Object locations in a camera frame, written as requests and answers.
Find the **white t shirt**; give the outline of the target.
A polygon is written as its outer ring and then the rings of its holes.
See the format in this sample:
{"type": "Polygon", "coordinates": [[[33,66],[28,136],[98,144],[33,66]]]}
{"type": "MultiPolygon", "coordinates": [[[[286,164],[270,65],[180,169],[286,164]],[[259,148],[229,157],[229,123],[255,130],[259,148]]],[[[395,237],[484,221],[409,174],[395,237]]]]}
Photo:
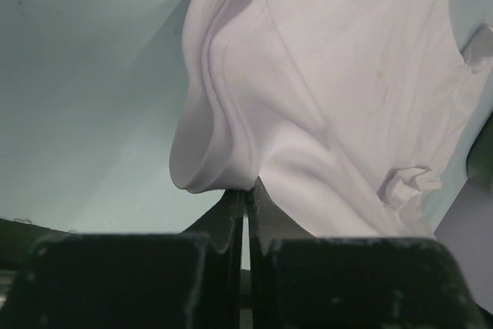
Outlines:
{"type": "Polygon", "coordinates": [[[492,29],[459,50],[450,0],[191,0],[173,183],[261,181],[317,237],[432,237],[423,199],[492,69],[492,29]]]}

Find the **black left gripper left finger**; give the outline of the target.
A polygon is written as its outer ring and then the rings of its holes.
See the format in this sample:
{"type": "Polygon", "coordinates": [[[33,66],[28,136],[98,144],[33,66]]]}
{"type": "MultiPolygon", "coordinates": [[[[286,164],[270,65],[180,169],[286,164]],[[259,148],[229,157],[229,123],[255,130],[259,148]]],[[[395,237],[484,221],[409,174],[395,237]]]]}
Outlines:
{"type": "Polygon", "coordinates": [[[237,328],[242,193],[177,234],[65,233],[38,241],[3,328],[237,328]]]}

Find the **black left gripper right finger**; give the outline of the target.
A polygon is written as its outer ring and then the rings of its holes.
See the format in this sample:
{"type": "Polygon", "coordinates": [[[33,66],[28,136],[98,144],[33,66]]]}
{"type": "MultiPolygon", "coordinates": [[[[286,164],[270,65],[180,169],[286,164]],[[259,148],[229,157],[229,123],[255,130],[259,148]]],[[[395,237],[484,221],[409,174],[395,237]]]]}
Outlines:
{"type": "Polygon", "coordinates": [[[256,328],[483,328],[448,249],[427,238],[317,238],[257,182],[246,194],[256,328]]]}

